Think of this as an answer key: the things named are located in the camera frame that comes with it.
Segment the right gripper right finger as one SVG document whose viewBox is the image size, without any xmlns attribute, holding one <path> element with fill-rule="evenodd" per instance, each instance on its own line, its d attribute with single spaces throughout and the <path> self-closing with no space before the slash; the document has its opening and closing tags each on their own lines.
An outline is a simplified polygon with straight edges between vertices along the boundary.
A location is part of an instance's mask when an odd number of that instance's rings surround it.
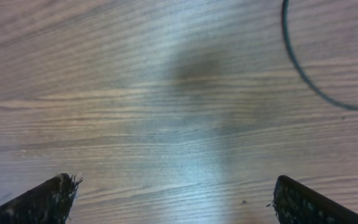
<svg viewBox="0 0 358 224">
<path fill-rule="evenodd" d="M 272 206 L 281 224 L 358 224 L 358 213 L 286 175 L 277 179 Z"/>
</svg>

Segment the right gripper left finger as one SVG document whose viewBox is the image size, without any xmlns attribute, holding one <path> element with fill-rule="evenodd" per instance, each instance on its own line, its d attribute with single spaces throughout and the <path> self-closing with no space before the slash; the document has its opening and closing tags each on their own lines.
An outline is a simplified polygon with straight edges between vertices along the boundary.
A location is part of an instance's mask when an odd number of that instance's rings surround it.
<svg viewBox="0 0 358 224">
<path fill-rule="evenodd" d="M 61 173 L 0 205 L 0 224 L 65 224 L 83 179 Z"/>
</svg>

